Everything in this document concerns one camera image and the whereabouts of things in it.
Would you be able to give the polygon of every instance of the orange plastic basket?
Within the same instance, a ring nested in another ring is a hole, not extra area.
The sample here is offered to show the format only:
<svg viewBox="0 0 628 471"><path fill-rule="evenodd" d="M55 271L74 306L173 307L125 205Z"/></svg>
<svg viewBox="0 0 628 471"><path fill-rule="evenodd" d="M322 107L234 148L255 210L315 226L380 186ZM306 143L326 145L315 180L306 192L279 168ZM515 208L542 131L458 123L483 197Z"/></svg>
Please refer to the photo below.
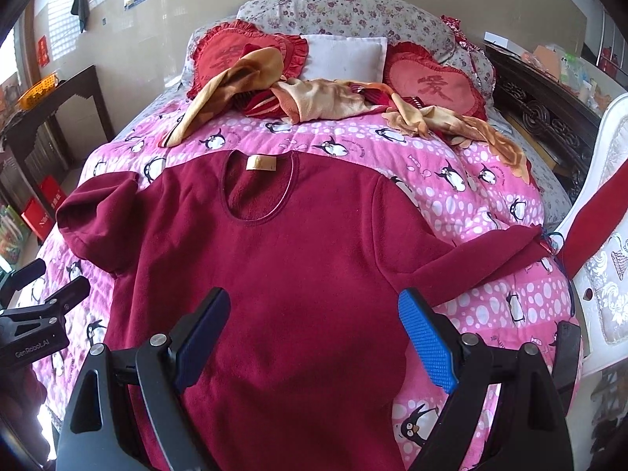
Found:
<svg viewBox="0 0 628 471"><path fill-rule="evenodd" d="M51 75L46 76L42 81L33 85L22 97L20 97L18 105L20 105L20 108L24 111L35 108L37 103L52 92L58 84L59 78L57 73L52 73Z"/></svg>

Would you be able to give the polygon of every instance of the blue gripper pad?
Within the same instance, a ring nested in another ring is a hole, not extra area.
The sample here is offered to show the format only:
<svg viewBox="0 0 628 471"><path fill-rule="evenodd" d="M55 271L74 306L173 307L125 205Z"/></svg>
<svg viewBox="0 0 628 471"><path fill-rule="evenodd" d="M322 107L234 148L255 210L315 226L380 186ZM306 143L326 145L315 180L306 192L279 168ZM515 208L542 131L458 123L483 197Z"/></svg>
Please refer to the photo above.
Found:
<svg viewBox="0 0 628 471"><path fill-rule="evenodd" d="M227 291L221 290L205 310L192 334L181 348L177 358L174 385L179 393L196 384L209 359L216 341L221 336L231 312Z"/></svg>
<svg viewBox="0 0 628 471"><path fill-rule="evenodd" d="M451 352L408 290L399 295L399 317L431 382L443 388L447 394L453 393L458 379L453 373Z"/></svg>

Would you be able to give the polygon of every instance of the beige wall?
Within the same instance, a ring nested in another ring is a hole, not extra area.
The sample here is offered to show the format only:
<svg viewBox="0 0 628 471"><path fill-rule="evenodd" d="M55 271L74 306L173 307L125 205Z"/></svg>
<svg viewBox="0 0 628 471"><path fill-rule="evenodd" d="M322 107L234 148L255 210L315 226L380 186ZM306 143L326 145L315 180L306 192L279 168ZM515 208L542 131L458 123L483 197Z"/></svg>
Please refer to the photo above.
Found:
<svg viewBox="0 0 628 471"><path fill-rule="evenodd" d="M116 131L120 131L164 85L180 74L187 40L202 24L235 13L246 0L147 0L127 12L122 0L92 10L89 31L79 35L72 0L50 0L35 19L35 36L48 38L52 62L69 77L90 64ZM457 16L463 30L481 43L484 31L502 34L526 48L555 42L580 51L586 19L571 0L406 0L435 15ZM72 100L58 113L77 157L103 140L90 102Z"/></svg>

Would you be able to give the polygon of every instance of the clothing tag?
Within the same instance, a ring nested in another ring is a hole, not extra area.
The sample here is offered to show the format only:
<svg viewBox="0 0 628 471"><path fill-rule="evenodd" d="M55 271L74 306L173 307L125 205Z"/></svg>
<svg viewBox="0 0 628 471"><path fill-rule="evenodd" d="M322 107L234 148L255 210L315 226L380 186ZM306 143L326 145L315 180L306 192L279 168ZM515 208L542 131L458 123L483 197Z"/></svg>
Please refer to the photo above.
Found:
<svg viewBox="0 0 628 471"><path fill-rule="evenodd" d="M277 170L277 158L274 155L255 154L246 160L247 170L266 170L274 172Z"/></svg>

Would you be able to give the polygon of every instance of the folded sleeve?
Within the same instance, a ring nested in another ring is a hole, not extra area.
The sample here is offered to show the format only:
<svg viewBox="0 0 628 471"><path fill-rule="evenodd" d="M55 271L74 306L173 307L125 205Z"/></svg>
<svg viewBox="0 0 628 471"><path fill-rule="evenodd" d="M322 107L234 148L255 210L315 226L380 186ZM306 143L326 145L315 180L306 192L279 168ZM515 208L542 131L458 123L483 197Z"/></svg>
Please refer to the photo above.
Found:
<svg viewBox="0 0 628 471"><path fill-rule="evenodd" d="M133 211L137 173L98 175L81 184L57 211L59 231L78 258L114 274L136 250L128 223Z"/></svg>
<svg viewBox="0 0 628 471"><path fill-rule="evenodd" d="M391 286L397 292L415 287L433 307L549 254L538 225L491 230L457 246L443 242L383 176L374 192L372 227L376 262Z"/></svg>

